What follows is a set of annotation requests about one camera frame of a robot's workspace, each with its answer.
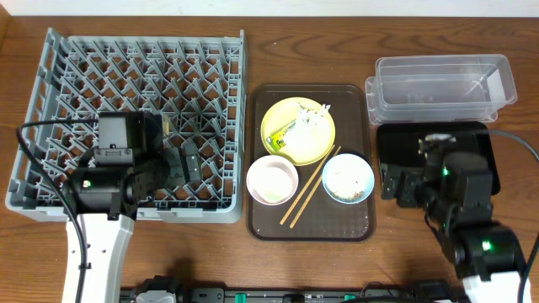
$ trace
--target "plastic container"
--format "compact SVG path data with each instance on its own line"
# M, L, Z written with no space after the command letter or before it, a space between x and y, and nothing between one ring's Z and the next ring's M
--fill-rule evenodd
M372 124L493 122L516 102L515 81L502 55L381 58L366 81Z
M203 180L158 190L138 220L232 223L242 214L247 54L243 31L225 38L64 38L49 29L26 122L150 111L169 122L167 147L191 141ZM82 152L97 146L88 125L26 128L30 150L62 184ZM38 221L66 221L63 208L19 150L6 206Z

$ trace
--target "cable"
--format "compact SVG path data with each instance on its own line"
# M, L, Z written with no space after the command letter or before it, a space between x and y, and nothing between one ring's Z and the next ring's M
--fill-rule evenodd
M84 277L86 274L86 262L87 262L87 248L86 248L86 242L84 241L84 235L83 231L81 229L81 226L77 222L77 218L75 215L75 211L69 206L67 203L66 197L61 193L60 189L55 185L54 181L52 180L51 176L43 169L41 166L41 163L37 160L37 158L32 154L32 151L28 148L26 145L26 141L23 138L23 129L30 126L37 126L37 125L54 125L54 124L76 124L76 123L97 123L98 120L47 120L47 121L36 121L36 122L29 122L24 123L23 125L19 125L17 127L16 135L17 140L19 141L20 149L21 151L26 155L28 160L34 164L34 170L37 171L43 177L43 179L49 184L54 194L58 197L58 199L61 202L61 205L66 210L67 217L71 222L73 223L73 226L75 227L75 232L77 233L78 243L81 250L81 265L79 266L80 274L78 275L78 285L77 285L77 295L75 296L75 302L79 303L81 301L81 298L83 296L83 286L84 286Z
M429 222L429 214L424 214L424 222L427 223L427 226L430 228L432 233L435 235L436 240L438 242L440 242L440 240L438 239L438 232L436 231L436 229Z
M446 237L449 238L449 226L451 224L451 218L453 216L453 213L455 212L455 209L458 208L458 203L453 203L449 206L447 209L447 215L446 215L446 225L444 226L444 233L446 234Z
M386 303L433 303L429 300L420 300L420 299L404 299L397 297L361 297L342 301L340 303L368 303L368 302L386 302Z
M530 272L531 272L531 266L533 265L533 262L536 259L538 248L539 248L539 233L537 234L536 242L533 244L533 248L531 249L531 255L530 255L530 258L528 259L528 263L526 264L526 269L524 270L524 273L522 274L522 278L520 279L518 303L524 303L524 288L526 287L526 281L528 280L528 276L530 275Z
M531 152L531 154L535 157L535 159L539 162L539 153L533 148L533 146L530 145L526 140L522 139L521 137L511 134L508 131L503 130L469 130L464 131L466 133L473 133L476 135L488 135L488 134L495 134L498 136L504 136L508 137L510 139L513 139L517 142L519 142L521 145L525 146L528 151ZM531 267L533 266L533 262L535 261L537 250L539 250L539 233L537 233L537 238L535 243L533 244L533 248L531 249L531 255L528 259L528 262L526 263L526 268L524 269L524 272L522 273L520 277L520 285L519 285L519 292L518 292L518 303L524 302L524 288L526 287L526 281L528 280L528 276L531 272Z
M365 285L365 287L361 290L360 292L360 297L364 297L365 296L365 290L367 290L369 288L369 286L373 285L373 284L379 284L379 285L382 285L383 286L383 283L381 282L378 282L378 281L372 281L372 282L369 282L367 283L367 285ZM389 290L386 290L387 293L390 295L390 296L394 296L391 291Z

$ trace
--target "food wrapper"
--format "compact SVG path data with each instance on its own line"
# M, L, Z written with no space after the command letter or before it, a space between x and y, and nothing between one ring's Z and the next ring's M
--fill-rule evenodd
M308 109L298 103L297 107L296 119L266 138L266 142L275 152L278 152L287 144L294 142L306 144L305 141L316 140L313 137L313 133L316 130L317 124L329 111L330 106L323 104L320 109Z

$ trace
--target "wooden chopsticks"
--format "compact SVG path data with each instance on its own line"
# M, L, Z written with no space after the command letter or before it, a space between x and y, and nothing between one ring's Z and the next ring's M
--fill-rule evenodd
M332 157L335 157L339 151L340 151L340 147L339 146L337 148L337 150L335 151L335 153L332 155ZM305 192L307 191L307 188L309 187L309 185L311 184L311 182L313 181L313 179L316 177L316 175L318 174L318 171L320 170L320 168L323 166L323 164L326 162L326 159L328 159L328 156L329 156L329 153L335 148L335 146L331 146L331 149L328 151L328 153L326 154L326 156L324 156L324 158L322 159L322 161L318 164L318 167L317 169L314 171L314 173L312 173L312 176L309 178L309 180L307 181L307 183L305 184L305 186L303 187L302 191L297 195L297 198L294 200L294 203L292 203L292 205L290 206L290 208L288 209L288 211L286 212L285 216L283 217L283 219L280 221L280 224L283 225L286 221L286 219L288 219L288 216L290 215L290 213L294 210L294 208L296 207L297 205L297 202L299 202L299 200L302 198L303 194L305 194ZM312 196L314 195L314 192L316 191L316 189L318 188L318 185L320 185L320 183L322 182L322 175L320 175L320 178L318 178L318 181L314 184L314 187L311 189L311 192L309 193L309 195L307 196L307 198L305 199L305 202L303 202L303 205L302 207L300 208L300 210L297 212L296 214L296 217L294 218L294 220L292 221L292 223L290 224L290 228L294 228L294 225L296 224L297 220L300 218L300 216L302 215L303 211L305 210L305 208L307 207L307 204L309 204L309 201L311 200Z
M299 195L297 195L296 199L294 200L294 203L292 203L292 205L290 206L290 208L288 209L288 211L286 212L285 216L283 217L283 219L280 221L280 224L283 225L285 224L285 221L286 219L288 219L288 216L290 215L290 213L294 210L294 208L296 207L297 205L297 202L300 201L300 199L302 198L303 194L305 194L305 192L307 191L307 188L309 187L309 185L311 185L311 182L313 181L314 177L316 177L318 171L320 170L320 168L323 166L323 163L326 162L326 159L328 158L329 156L329 153L335 148L335 145L331 145L331 149L328 151L328 153L326 154L326 156L324 156L322 158L322 161L318 164L318 167L317 169L314 171L314 173L312 173L312 176L309 178L309 180L307 181L307 183L305 183L305 186L303 187L302 191L300 192Z

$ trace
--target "gray dish rack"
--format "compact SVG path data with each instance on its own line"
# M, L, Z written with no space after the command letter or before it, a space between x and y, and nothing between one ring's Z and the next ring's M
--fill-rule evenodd
M165 148L199 148L203 181L160 189L138 220L232 223L242 214L247 46L239 38L64 38L49 29L25 121L97 118L101 111L161 114ZM96 125L24 130L30 150L62 186L97 146ZM6 206L37 221L66 221L60 201L18 150Z

